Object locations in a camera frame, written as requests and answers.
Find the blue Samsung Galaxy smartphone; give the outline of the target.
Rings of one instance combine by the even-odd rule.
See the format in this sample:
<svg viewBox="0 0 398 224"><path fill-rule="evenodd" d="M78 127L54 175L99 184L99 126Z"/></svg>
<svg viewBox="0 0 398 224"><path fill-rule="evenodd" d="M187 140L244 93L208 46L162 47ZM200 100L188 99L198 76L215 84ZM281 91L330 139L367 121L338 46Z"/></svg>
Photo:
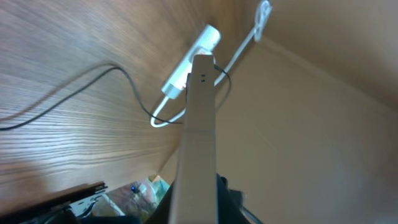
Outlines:
<svg viewBox="0 0 398 224"><path fill-rule="evenodd" d="M169 223L217 223L214 56L196 55L187 101Z"/></svg>

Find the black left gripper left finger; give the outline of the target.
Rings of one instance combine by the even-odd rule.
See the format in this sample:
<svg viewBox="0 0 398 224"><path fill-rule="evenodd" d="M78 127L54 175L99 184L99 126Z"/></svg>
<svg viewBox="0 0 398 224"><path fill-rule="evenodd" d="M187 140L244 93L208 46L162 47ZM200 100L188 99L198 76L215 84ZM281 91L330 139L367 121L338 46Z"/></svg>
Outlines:
<svg viewBox="0 0 398 224"><path fill-rule="evenodd" d="M157 208L146 220L146 224L168 224L173 189L174 184L171 184Z"/></svg>

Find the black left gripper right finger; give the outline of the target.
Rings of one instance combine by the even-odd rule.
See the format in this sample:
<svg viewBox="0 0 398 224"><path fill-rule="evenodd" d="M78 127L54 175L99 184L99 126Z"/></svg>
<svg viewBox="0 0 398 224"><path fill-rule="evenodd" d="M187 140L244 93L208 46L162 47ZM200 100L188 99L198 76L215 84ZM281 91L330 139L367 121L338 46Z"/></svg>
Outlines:
<svg viewBox="0 0 398 224"><path fill-rule="evenodd" d="M218 223L219 224L263 224L257 216L243 205L243 192L228 188L227 178L216 176Z"/></svg>

